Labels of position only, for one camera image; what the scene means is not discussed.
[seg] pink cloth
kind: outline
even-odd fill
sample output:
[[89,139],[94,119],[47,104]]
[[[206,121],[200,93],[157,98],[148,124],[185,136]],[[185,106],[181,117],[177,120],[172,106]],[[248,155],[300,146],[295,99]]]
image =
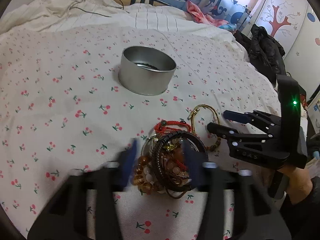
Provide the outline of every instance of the pink cloth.
[[197,23],[204,23],[207,25],[214,25],[216,27],[220,27],[221,25],[228,24],[226,20],[215,20],[209,14],[204,15],[200,8],[191,2],[190,0],[187,1],[187,10],[193,16],[194,20]]

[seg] sleeve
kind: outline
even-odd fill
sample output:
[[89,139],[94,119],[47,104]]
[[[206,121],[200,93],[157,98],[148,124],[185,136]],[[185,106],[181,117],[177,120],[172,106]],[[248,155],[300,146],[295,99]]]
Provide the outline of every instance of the sleeve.
[[320,178],[311,181],[313,188],[303,201],[292,205],[287,195],[280,209],[293,240],[316,239],[320,235]]

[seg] gold bracelet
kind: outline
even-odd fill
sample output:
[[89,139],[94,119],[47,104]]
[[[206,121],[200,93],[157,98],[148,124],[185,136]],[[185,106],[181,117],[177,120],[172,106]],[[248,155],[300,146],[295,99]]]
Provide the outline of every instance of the gold bracelet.
[[[218,114],[217,114],[216,110],[212,106],[209,106],[209,105],[206,105],[206,104],[197,105],[190,112],[190,114],[188,116],[188,120],[191,121],[191,133],[193,133],[194,135],[196,135],[194,118],[195,118],[196,114],[200,111],[200,107],[202,107],[204,109],[206,109],[206,108],[210,109],[210,111],[212,112],[213,116],[216,116],[218,124],[220,124],[220,120],[219,120]],[[213,152],[220,146],[220,144],[221,144],[221,138],[218,137],[217,141],[216,141],[216,143],[214,145],[211,145],[211,146],[205,147],[205,148],[206,148],[206,150]]]

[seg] round metal can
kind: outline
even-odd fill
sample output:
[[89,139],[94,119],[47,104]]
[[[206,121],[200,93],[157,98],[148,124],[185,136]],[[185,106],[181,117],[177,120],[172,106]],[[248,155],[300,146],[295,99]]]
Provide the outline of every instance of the round metal can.
[[132,46],[122,52],[118,77],[131,92],[156,96],[166,91],[176,67],[175,61],[160,50]]

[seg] red string bracelet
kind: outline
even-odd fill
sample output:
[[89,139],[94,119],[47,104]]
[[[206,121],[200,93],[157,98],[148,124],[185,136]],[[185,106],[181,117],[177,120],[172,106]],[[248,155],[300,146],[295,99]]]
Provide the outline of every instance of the red string bracelet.
[[157,123],[154,127],[154,130],[156,131],[156,133],[161,133],[161,134],[166,133],[166,130],[170,130],[170,131],[181,130],[173,127],[166,127],[167,125],[184,126],[188,129],[188,132],[191,131],[191,126],[188,125],[185,121],[178,122],[178,121],[165,121],[165,120],[162,120],[161,122]]
[[184,165],[183,163],[179,162],[178,160],[176,160],[175,163],[180,167],[180,169],[182,171],[186,171],[187,170],[186,165]]

